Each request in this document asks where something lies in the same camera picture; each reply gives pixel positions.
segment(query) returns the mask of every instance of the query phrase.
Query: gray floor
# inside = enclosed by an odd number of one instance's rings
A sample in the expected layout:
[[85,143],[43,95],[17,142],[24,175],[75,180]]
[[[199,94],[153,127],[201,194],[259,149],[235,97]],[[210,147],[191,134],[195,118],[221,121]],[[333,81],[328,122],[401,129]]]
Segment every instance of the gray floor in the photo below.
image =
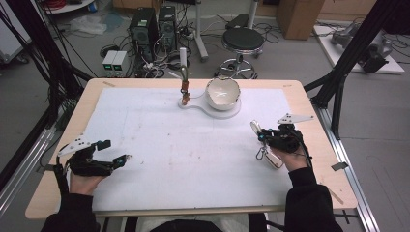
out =
[[[130,24],[126,16],[110,13],[110,7],[103,5],[94,15],[102,15],[110,26],[103,36],[72,33],[68,39],[87,65],[98,76],[104,76],[103,58],[100,49],[113,42],[119,43],[119,36],[127,36]],[[61,26],[76,16],[88,15],[86,11],[61,14],[56,18]],[[204,17],[203,29],[211,25],[207,34],[221,34],[223,23],[218,17]],[[258,18],[255,21],[276,25],[273,18]],[[278,43],[265,43],[263,54],[258,58],[247,57],[260,79],[297,79],[304,85],[327,74],[332,66],[318,40],[288,41],[280,33],[274,33]],[[234,54],[221,48],[220,38],[204,36],[209,52],[209,60],[201,63],[194,43],[191,43],[191,78],[212,78],[216,67]],[[410,48],[401,49],[410,53]],[[77,56],[69,50],[75,66],[91,74]],[[397,61],[410,62],[410,58],[394,51]],[[345,83],[343,106],[340,119],[340,136],[352,162],[366,199],[374,213],[381,231],[410,231],[410,65],[401,65],[406,73],[364,74],[352,72]],[[308,93],[314,96],[317,90]],[[33,63],[28,65],[12,62],[0,70],[0,148],[2,151],[0,168],[15,153],[28,132],[47,107],[47,85],[38,74]],[[5,215],[0,218],[0,231],[40,231],[43,221],[29,220],[24,212],[31,196],[41,179],[41,174],[33,172],[24,183]],[[271,220],[283,223],[283,214],[269,214]],[[344,231],[363,231],[356,218],[349,223],[344,218],[337,221]],[[109,231],[118,231],[120,219],[110,222]]]

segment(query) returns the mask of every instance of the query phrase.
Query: human hand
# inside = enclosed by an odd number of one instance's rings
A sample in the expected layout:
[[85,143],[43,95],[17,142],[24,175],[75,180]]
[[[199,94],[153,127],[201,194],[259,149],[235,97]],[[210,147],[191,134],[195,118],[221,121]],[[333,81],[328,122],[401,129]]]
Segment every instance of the human hand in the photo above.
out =
[[97,185],[102,181],[104,176],[77,176],[71,172],[70,174],[70,193],[82,195],[93,195]]
[[271,147],[271,150],[283,161],[289,172],[299,168],[308,167],[308,163],[304,155],[304,150],[301,146],[294,153],[283,152],[273,147]]

